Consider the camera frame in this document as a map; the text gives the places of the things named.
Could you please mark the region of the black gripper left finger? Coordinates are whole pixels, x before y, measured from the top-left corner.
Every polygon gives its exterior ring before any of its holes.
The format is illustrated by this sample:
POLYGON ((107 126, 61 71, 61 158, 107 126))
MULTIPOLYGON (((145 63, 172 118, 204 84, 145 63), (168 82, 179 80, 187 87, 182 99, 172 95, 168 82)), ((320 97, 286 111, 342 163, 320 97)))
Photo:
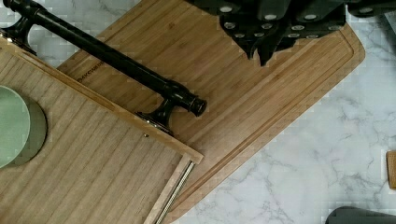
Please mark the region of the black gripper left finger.
POLYGON ((290 16, 241 12, 220 15, 219 24, 249 59, 258 52, 261 60, 270 60, 280 48, 290 26, 290 16))

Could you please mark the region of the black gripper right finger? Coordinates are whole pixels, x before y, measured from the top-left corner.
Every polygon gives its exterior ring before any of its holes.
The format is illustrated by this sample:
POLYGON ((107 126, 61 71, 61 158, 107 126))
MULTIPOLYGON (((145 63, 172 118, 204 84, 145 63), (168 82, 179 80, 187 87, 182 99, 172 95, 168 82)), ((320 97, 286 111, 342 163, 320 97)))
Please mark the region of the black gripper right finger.
POLYGON ((276 6, 281 10, 269 12, 268 7, 260 8, 260 16, 268 21, 276 16, 274 30, 259 41, 257 51, 261 66, 267 64, 276 51, 291 48, 297 39, 321 38, 343 28, 346 23, 345 3, 283 3, 276 6))

